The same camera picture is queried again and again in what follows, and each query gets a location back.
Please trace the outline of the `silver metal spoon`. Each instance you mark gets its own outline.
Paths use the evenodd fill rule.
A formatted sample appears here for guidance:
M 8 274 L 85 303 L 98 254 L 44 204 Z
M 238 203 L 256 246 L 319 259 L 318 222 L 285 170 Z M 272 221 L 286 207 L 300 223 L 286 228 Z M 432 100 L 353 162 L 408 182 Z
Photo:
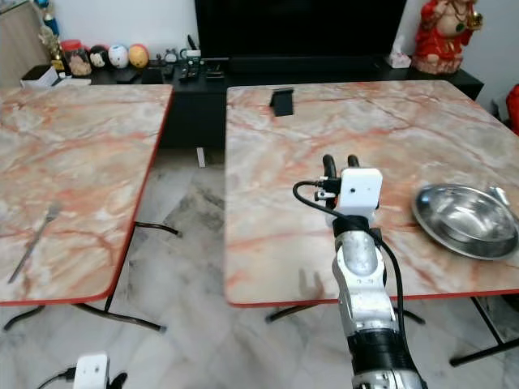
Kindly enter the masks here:
M 505 208 L 511 207 L 509 204 L 507 193 L 504 192 L 500 186 L 489 186 L 485 191 L 489 196 L 491 196 L 497 203 L 500 203 Z

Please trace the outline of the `black phone stand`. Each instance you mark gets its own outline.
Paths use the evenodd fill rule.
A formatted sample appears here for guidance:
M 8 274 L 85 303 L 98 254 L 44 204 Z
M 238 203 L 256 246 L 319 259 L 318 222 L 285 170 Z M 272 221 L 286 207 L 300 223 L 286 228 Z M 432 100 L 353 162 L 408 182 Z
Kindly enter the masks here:
M 293 94 L 295 88 L 279 88 L 272 90 L 269 107 L 275 118 L 283 118 L 295 113 L 295 104 Z

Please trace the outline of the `small pink white ornament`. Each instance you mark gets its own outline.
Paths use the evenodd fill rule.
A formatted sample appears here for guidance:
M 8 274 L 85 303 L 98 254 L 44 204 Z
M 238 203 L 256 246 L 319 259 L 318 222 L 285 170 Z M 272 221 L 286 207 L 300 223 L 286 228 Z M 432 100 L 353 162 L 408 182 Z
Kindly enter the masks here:
M 392 52 L 389 53 L 386 57 L 386 62 L 392 68 L 409 68 L 411 67 L 411 56 L 405 54 L 403 49 L 399 47 L 394 47 Z

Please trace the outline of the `stainless steel bowl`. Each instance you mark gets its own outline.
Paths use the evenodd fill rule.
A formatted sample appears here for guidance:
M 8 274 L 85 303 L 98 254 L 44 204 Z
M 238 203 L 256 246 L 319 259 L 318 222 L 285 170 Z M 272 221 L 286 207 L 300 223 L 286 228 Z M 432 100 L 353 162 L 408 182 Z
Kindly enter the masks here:
M 506 259 L 519 252 L 519 216 L 485 190 L 460 184 L 418 189 L 413 216 L 434 241 L 472 259 Z

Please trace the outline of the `black television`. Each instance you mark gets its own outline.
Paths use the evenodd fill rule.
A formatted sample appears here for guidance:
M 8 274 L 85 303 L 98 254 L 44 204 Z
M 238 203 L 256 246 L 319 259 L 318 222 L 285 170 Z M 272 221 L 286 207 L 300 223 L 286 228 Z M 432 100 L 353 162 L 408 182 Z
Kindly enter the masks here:
M 405 0 L 194 0 L 207 57 L 364 57 L 392 48 Z

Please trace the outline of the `red and gold statue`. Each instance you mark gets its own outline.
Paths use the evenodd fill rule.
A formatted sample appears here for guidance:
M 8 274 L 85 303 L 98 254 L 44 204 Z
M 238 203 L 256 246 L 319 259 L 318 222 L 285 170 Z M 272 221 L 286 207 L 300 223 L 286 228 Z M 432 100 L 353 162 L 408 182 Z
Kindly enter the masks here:
M 457 73 L 463 49 L 475 31 L 483 28 L 483 15 L 474 9 L 478 0 L 429 0 L 420 10 L 411 66 L 430 75 Z

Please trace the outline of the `silver metal fork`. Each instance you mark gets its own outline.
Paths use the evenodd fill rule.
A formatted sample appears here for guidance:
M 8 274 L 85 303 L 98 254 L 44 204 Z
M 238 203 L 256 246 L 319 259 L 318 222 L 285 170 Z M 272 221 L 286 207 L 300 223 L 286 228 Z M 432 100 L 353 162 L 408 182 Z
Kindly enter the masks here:
M 23 256 L 16 263 L 15 270 L 11 272 L 10 277 L 7 279 L 7 283 L 14 283 L 15 279 L 19 277 L 19 274 L 21 274 L 21 271 L 24 269 L 26 262 L 28 262 L 33 251 L 36 249 L 36 245 L 42 238 L 42 234 L 47 229 L 49 223 L 53 222 L 60 215 L 60 212 L 62 212 L 61 203 L 51 203 L 49 205 L 47 214 L 45 214 L 45 218 L 42 220 L 41 225 L 38 226 L 36 234 L 34 234 L 32 240 L 27 245 Z

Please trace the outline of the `small green white gadget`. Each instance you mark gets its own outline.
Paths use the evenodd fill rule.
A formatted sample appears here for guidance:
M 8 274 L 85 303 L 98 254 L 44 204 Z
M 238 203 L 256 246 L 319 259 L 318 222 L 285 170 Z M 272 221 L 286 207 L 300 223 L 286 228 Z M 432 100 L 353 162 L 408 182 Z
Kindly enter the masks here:
M 203 56 L 192 36 L 187 36 L 187 45 L 179 51 L 179 58 L 182 62 L 181 81 L 196 80 L 201 64 L 203 64 Z

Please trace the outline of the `small white box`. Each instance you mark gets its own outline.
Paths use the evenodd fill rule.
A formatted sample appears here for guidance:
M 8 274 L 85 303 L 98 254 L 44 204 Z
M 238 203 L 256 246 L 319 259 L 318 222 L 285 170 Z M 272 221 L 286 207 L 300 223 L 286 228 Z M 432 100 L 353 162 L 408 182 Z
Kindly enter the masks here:
M 40 64 L 26 71 L 21 77 L 22 88 L 51 88 L 60 80 L 54 66 Z

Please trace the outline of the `light wooden cabinet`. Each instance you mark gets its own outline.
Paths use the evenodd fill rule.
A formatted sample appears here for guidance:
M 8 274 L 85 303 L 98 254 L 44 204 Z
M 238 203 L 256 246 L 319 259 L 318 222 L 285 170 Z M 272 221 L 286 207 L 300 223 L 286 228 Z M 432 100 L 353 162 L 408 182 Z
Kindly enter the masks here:
M 21 88 L 23 75 L 48 66 L 49 55 L 40 39 L 41 16 L 32 0 L 3 2 L 0 12 L 2 88 Z

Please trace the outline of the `gold trophy with blue ball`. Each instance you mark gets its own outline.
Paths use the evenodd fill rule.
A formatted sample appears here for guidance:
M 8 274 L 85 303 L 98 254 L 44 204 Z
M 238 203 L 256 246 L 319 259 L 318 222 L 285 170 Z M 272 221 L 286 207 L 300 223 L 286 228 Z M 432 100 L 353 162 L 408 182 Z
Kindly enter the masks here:
M 60 47 L 59 26 L 51 10 L 49 0 L 32 0 L 41 17 L 41 43 L 47 49 L 49 62 L 54 66 L 57 73 L 66 73 L 66 62 L 62 56 Z

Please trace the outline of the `yellow round figurine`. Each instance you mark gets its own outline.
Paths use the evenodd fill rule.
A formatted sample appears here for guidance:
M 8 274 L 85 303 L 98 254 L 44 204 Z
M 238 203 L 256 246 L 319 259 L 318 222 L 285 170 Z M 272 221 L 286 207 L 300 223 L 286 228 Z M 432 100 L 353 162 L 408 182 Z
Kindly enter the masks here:
M 130 45 L 127 49 L 127 62 L 134 68 L 145 68 L 149 63 L 148 49 L 141 44 Z

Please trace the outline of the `red lidded snack jar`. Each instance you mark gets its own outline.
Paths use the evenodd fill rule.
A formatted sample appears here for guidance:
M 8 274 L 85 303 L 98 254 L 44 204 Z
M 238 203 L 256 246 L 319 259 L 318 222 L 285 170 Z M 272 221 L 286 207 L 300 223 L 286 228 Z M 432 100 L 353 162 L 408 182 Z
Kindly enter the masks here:
M 92 73 L 92 63 L 89 62 L 88 51 L 79 40 L 60 41 L 62 55 L 68 73 L 74 77 L 88 77 Z

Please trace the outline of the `white round figurine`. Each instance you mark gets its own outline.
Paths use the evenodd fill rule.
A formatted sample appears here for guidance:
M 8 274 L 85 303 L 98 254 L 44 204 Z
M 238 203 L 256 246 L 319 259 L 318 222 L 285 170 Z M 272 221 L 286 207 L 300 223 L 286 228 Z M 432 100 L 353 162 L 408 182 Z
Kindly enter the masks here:
M 129 66 L 127 47 L 125 45 L 111 45 L 108 49 L 108 59 L 114 68 L 127 68 Z

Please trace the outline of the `dark round figurine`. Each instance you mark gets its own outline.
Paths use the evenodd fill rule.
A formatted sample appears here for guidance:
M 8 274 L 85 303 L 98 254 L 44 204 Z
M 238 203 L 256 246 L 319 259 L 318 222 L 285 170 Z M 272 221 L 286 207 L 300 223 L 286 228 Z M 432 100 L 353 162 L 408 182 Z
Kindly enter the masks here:
M 88 50 L 88 58 L 94 68 L 105 68 L 109 65 L 108 47 L 94 45 Z

